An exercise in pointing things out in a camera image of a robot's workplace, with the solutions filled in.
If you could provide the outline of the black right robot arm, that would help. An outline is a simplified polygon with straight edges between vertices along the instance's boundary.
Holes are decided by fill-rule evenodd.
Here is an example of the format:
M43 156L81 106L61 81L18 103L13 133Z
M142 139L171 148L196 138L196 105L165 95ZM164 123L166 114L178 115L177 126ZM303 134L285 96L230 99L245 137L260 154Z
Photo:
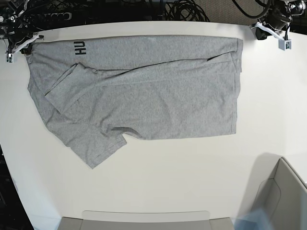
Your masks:
M33 11L41 6L35 6L34 0L2 0L0 2L0 39L6 45L7 62L13 62L13 56L36 40L43 40L35 27L27 20Z

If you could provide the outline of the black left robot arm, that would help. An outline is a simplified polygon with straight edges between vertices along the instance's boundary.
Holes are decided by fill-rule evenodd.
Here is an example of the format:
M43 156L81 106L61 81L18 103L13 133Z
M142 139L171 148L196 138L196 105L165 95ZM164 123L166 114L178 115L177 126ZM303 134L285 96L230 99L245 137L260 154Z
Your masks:
M266 14L251 26L255 29L255 37L257 40L265 40L268 36L285 33L283 39L288 39L293 19L303 15L306 8L305 0L272 0Z

